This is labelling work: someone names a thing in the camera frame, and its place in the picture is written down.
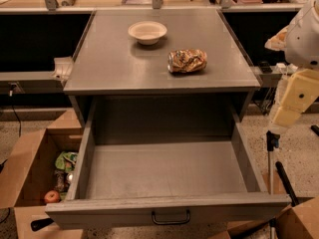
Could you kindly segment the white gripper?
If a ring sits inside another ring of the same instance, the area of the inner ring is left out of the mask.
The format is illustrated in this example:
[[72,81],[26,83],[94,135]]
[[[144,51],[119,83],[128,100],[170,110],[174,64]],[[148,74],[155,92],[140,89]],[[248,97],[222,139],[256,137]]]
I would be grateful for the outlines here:
[[[264,47],[284,51],[288,27],[268,39]],[[271,109],[272,128],[290,128],[319,97],[319,71],[304,69],[291,76],[283,75],[277,85]]]

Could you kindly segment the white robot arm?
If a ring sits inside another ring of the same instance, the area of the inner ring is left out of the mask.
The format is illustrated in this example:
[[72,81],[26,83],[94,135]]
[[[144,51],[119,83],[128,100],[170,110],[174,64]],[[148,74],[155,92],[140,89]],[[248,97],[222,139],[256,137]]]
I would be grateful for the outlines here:
[[282,134],[294,125],[319,97],[319,1],[308,0],[288,26],[268,39],[265,48],[283,51],[297,67],[278,82],[268,129]]

